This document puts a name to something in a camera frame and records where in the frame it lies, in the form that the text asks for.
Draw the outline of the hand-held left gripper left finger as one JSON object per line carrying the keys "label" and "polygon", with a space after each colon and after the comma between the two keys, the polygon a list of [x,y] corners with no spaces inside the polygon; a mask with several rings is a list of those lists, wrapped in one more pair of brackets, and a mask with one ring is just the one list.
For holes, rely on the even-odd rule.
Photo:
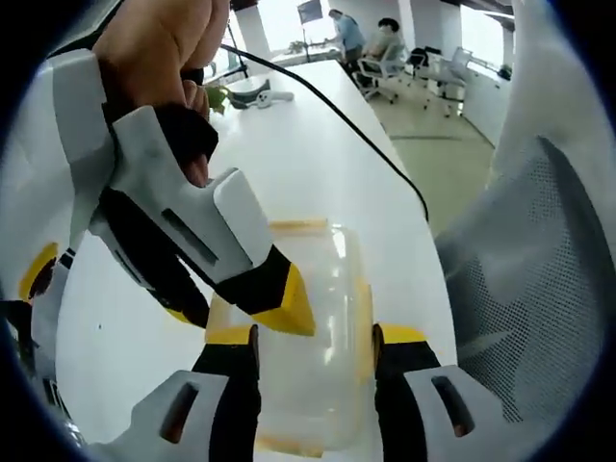
{"label": "hand-held left gripper left finger", "polygon": [[258,417],[258,326],[214,332],[189,371],[139,401],[128,428],[90,445],[93,461],[252,461]]}

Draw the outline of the person's right hand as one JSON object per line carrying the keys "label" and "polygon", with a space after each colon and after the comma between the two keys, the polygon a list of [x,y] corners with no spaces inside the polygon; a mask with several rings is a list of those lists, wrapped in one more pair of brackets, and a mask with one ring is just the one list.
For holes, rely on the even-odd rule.
{"label": "person's right hand", "polygon": [[215,57],[229,14],[228,1],[124,1],[93,46],[107,118],[172,104],[209,119],[206,90],[182,75]]}

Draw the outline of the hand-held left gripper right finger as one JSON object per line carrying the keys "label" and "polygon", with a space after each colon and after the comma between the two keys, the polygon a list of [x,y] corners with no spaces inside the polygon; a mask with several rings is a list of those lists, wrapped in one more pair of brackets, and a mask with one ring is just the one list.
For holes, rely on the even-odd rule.
{"label": "hand-held left gripper right finger", "polygon": [[516,461],[501,401],[457,366],[443,366],[425,335],[372,327],[374,405],[385,461]]}

